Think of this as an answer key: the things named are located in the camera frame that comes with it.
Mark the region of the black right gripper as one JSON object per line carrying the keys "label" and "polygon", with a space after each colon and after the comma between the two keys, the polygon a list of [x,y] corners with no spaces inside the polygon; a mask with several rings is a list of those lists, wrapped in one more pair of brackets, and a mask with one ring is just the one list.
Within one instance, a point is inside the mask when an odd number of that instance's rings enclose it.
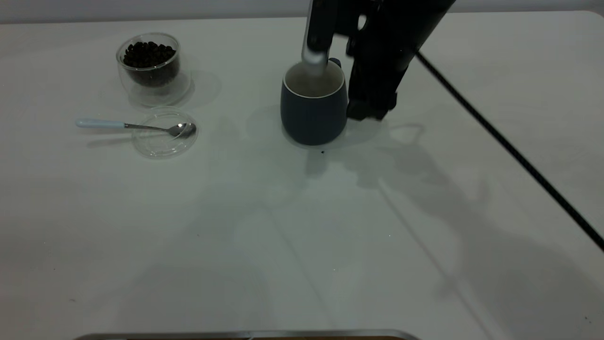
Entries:
{"label": "black right gripper", "polygon": [[311,0],[302,64],[311,77],[326,67],[334,34],[349,38],[347,118],[384,120],[397,104],[402,71],[446,15],[454,0]]}

